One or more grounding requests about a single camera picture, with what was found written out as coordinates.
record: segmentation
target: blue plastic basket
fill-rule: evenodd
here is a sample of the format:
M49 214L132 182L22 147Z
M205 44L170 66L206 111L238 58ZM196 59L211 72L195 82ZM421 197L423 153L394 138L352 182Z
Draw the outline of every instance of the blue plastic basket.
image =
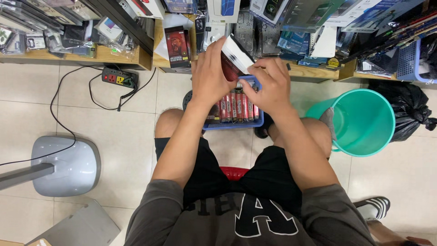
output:
M434 84L437 80L424 79L419 74L420 39L399 51L399 64L396 78L406 81L420 81Z
M247 81L254 81L255 84L261 89L261 83L253 75L241 76L240 79ZM218 129L232 129L232 128L248 128L248 127L260 127L264 124L264 111L260 109L260 118L250 122L229 122L229 123L217 123L217 124L205 124L204 130L218 130Z

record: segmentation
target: black cable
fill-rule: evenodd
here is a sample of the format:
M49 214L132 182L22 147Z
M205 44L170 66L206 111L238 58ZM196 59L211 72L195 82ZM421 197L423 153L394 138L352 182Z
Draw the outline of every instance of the black cable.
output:
M121 108L121 106L123 106L125 103L127 103L135 94L137 94L141 89L143 89L151 80L152 80L152 78L153 78L153 76L155 76L155 72L156 72L156 67L155 67L155 70L153 71L153 74L152 74L152 76L150 77L150 79L149 79L149 81L147 81L147 83L145 84L145 85L143 85L141 88L139 88L137 91L135 91L135 90L133 90L133 91L131 91L130 93L128 93L128 94L126 94L126 95L124 95L124 96L121 96L120 97L120 103L118 104L118 107L117 108L114 108L114 109L108 109L108 108L105 108L105 107L103 107L102 105L100 105L100 104L98 104L98 103L96 103L95 101L94 101L94 98L93 98L93 93L91 92L91 81L93 81L95 78L97 78L98 76L101 76L101 74L99 74L99 75L97 75L97 76L95 76L94 78L92 78L91 80L90 80L90 82L88 83L88 88L89 88L89 90L90 90L90 96L91 96L91 100L93 101L93 103L95 104L95 105L97 105L97 106L99 106L99 107L101 107L101 108L103 108L103 109L106 109L106 110L118 110L119 111L119 109ZM124 99L124 97L128 97L128 96L130 96L126 101L124 101L123 103L121 103L121 100L122 99Z
M6 163L3 163L3 164L0 164L0 166L6 165L6 164L11 164L11 163L27 162L27 161L36 160L36 159L43 158L43 157L48 156L48 155L53 155L53 154L59 153L59 152L61 152L61 151L64 151L64 150L66 150L66 149L71 148L71 147L74 146L74 144L76 143L76 135L74 135L74 133L73 133L70 129L68 129L67 127L65 127L64 125L62 125L62 123L59 122L58 118L56 118L55 114L53 113L52 106L53 106L53 102L55 101L56 96L57 96L58 93L59 93L59 88L61 88L61 84L62 84L62 81L63 81L63 79L65 78L65 76L67 76L68 74L70 74L70 73L72 73L72 72L76 72L77 70L82 69L82 68L84 68L84 67L91 67L91 66L83 66L83 67L79 67L78 69L75 69L75 70L73 70L73 71L70 71L70 72L66 73L66 74L61 78L61 81L59 81L58 90L56 90L55 96L53 97L52 102L50 103L50 113L52 113L53 118L55 118L56 122L59 123L59 125L61 125L65 130L69 131L69 132L73 135L73 137L74 137L74 142L73 142L73 144L70 145L70 146L68 146L68 147L66 147L66 148L64 148L64 149L62 149L62 150L58 150L58 151L56 151L56 152L53 152L53 153L50 153L50 154L47 154L47 155L43 155L43 156L40 156L40 157L32 158L32 159L29 159L29 160L23 160L23 161L17 161L17 162L6 162ZM91 67L91 68L94 68L94 69L97 69L97 70L103 70L103 69L96 68L96 67Z
M103 69L96 68L96 67L83 66L83 67L79 67L78 69L75 69L75 70L73 70L73 71L70 71L70 72L66 73L66 74L61 78L61 80L59 81L58 89L56 90L55 96L52 98L52 101L50 102L50 113L52 113L53 118L56 120L56 122L57 122L59 125L61 125L65 130L67 130L68 132L70 132L70 133L73 135L73 137L74 137L74 142L73 142L73 144L70 145L70 146L68 146L68 147L66 147L66 148L64 148L64 149L62 149L62 150L58 150L58 151L53 152L53 153L50 153L50 154L46 154L46 155L43 155L43 156L40 156L40 157L36 157L36 158L28 159L28 160L23 160L23 161L6 162L6 163L2 163L2 164L0 164L0 166L7 165L7 164L12 164L12 163L27 162L27 161L32 161L32 160L36 160L36 159L39 159L39 158L43 158L43 157L45 157L45 156L53 155L53 154L59 153L59 152L61 152L61 151L64 151L64 150L66 150L66 149L68 149L68 148L73 147L74 144L76 144L76 135L75 135L75 134L74 134L70 129L68 129L67 127L65 127L64 125L62 125L62 123L59 122L58 118L56 118L55 114L53 113L52 106L53 106L53 102L55 101L56 96L59 94L59 89L61 88L61 84L62 84L62 81L64 80L64 78L65 78L68 74L70 74L70 73L72 73L72 72L76 72L77 70L80 70L80 69L82 69L82 68L84 68L84 67L90 67L90 68L94 68L94 69L96 69L96 70L100 70L100 71L103 70ZM155 72L156 72L156 68L155 68L155 70L153 71L153 74L152 74L151 78L149 79L149 81L148 81L144 86L142 86L140 89L138 89L137 91L135 91L135 92L134 92L134 93L133 93L133 94L132 94L132 95L131 95L131 96L130 96L130 97L129 97L125 102L124 102L124 103L122 103L119 107L123 106L125 103L127 103L127 102L132 98L132 96L134 96L137 92L139 92L141 89L143 89L143 88L144 88L144 87L145 87L145 86L146 86L146 85L147 85L147 84L152 80L153 76L155 75ZM90 80L90 82L89 82L91 100L92 100L96 105L98 105L98 104L94 101L94 99L93 99L93 95L91 94L91 81L92 81L93 79L97 78L98 76L101 76L101 75L102 75L102 74L99 74L99 75L95 76L95 77L92 78L92 79Z

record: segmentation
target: person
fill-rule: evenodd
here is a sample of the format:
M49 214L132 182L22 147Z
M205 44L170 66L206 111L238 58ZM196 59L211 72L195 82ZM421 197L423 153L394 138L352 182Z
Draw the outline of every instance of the person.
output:
M259 59L248 68L262 84L259 92L240 80L253 104L271 116L265 128L274 144L239 181L223 174L201 130L211 107L237 83L223 75L224 42L212 43L193 61L193 95L185 112L169 109L158 119L158 162L125 246L376 246L327 160L328 127L299 118L280 59Z
M354 205L366 221L370 233L378 240L379 246L419 246L419 244L432 246L432 243L425 239L402 237L379 221L387 215L390 209L388 198L372 197L356 202Z

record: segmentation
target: plastic bag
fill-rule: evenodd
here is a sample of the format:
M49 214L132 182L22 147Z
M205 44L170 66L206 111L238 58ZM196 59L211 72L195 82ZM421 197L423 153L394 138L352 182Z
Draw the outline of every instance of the plastic bag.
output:
M405 141L420 124L430 131L436 128L437 119L429 118L432 111L427 106L428 97L418 86L373 80L369 82L369 89L384 96L395 112L396 127L391 142Z

